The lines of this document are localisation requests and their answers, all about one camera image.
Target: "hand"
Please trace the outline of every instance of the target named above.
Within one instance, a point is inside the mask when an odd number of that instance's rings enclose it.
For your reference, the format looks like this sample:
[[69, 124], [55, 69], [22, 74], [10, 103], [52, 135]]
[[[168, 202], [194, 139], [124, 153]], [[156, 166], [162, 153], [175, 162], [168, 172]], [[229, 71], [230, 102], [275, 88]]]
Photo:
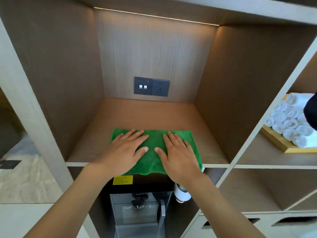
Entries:
[[142, 147], [136, 151], [149, 135], [141, 136], [144, 130], [134, 132], [132, 129], [125, 135], [118, 135], [109, 149], [92, 163], [98, 164], [103, 173], [107, 172], [111, 178], [128, 172], [149, 150], [148, 147]]
[[175, 183], [187, 188], [194, 177], [202, 175], [202, 172], [190, 144], [183, 142], [178, 134], [167, 134], [163, 138], [168, 156], [161, 148], [156, 147], [154, 151], [160, 157], [168, 176]]

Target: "right hand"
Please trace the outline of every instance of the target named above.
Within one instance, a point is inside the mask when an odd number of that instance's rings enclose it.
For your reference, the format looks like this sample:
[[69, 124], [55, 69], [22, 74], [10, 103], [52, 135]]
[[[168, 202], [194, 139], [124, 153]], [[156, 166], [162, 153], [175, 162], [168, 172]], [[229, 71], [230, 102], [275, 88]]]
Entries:
[[175, 182], [187, 188], [190, 183], [203, 173], [201, 172], [196, 156], [190, 144], [182, 141], [178, 134], [168, 132], [163, 135], [167, 154], [156, 147], [154, 151], [160, 157], [168, 176]]

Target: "finger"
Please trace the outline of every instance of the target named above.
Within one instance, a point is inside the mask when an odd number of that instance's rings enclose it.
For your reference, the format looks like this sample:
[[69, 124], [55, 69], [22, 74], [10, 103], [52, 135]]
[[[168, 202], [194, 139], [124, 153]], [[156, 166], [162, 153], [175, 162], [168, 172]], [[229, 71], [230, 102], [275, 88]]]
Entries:
[[161, 161], [162, 161], [162, 164], [163, 164], [163, 166], [166, 164], [166, 162], [167, 162], [167, 155], [165, 154], [165, 152], [161, 149], [161, 148], [159, 148], [159, 147], [156, 147], [155, 149], [154, 149], [154, 151], [157, 153], [157, 155], [159, 156], [159, 158], [161, 159]]
[[189, 149], [191, 152], [194, 152], [192, 146], [186, 140], [184, 141], [184, 143], [187, 149]]
[[141, 159], [142, 156], [145, 155], [145, 153], [149, 151], [149, 148], [148, 147], [142, 147], [142, 148], [139, 148], [133, 155], [133, 157], [136, 159], [136, 160], [139, 160]]
[[164, 139], [166, 148], [170, 148], [173, 146], [172, 142], [170, 141], [167, 135], [163, 135], [163, 139]]
[[131, 135], [128, 140], [135, 140], [136, 138], [140, 137], [144, 133], [144, 130], [140, 130], [133, 135]]
[[141, 137], [138, 137], [133, 142], [135, 143], [135, 148], [139, 147], [145, 140], [149, 138], [149, 135], [143, 135]]
[[170, 138], [173, 145], [175, 145], [175, 146], [179, 145], [177, 139], [175, 138], [175, 136], [171, 132], [167, 132], [167, 135]]
[[178, 134], [174, 134], [175, 138], [177, 139], [178, 143], [181, 145], [181, 146], [184, 146], [185, 147], [185, 144], [184, 142], [182, 141], [182, 139], [180, 138], [180, 136]]
[[134, 132], [135, 132], [135, 129], [131, 129], [129, 132], [127, 132], [125, 135], [123, 135], [121, 139], [129, 138]]
[[121, 137], [123, 136], [124, 134], [119, 134], [114, 140], [112, 140], [112, 143], [116, 143], [119, 139], [121, 139]]

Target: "left hand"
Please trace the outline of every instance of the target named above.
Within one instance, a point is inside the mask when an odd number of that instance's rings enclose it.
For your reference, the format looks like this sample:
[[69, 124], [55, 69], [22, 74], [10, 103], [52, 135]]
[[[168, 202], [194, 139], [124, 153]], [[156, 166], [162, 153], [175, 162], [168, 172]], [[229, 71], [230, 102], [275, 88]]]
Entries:
[[91, 164], [96, 164], [111, 178], [128, 172], [137, 161], [149, 150], [148, 147], [136, 149], [149, 137], [141, 136], [144, 130], [135, 133], [132, 129], [125, 135], [118, 135], [110, 144], [109, 149]]

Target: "light strip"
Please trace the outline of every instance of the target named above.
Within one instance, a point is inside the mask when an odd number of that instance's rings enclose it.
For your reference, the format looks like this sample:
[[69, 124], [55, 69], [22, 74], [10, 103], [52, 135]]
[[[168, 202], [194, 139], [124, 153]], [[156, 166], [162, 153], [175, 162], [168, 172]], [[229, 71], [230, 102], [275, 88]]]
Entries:
[[[160, 16], [154, 16], [154, 15], [148, 15], [148, 14], [141, 14], [141, 13], [135, 13], [135, 12], [125, 12], [125, 11], [119, 11], [119, 10], [113, 10], [113, 9], [107, 9], [107, 8], [101, 8], [101, 7], [94, 7], [94, 8], [96, 8], [96, 9], [101, 9], [101, 10], [107, 10], [107, 11], [124, 12], [124, 13], [130, 13], [130, 14], [150, 16], [150, 17], [160, 17]], [[177, 20], [177, 21], [187, 21], [187, 22], [193, 22], [193, 23], [199, 23], [199, 24], [206, 24], [206, 25], [212, 25], [212, 26], [219, 26], [218, 24], [204, 23], [204, 22], [198, 22], [198, 21], [188, 21], [188, 20], [182, 20], [182, 19], [176, 19], [176, 18], [170, 18], [170, 17], [160, 17], [160, 18], [172, 19], [172, 20]]]

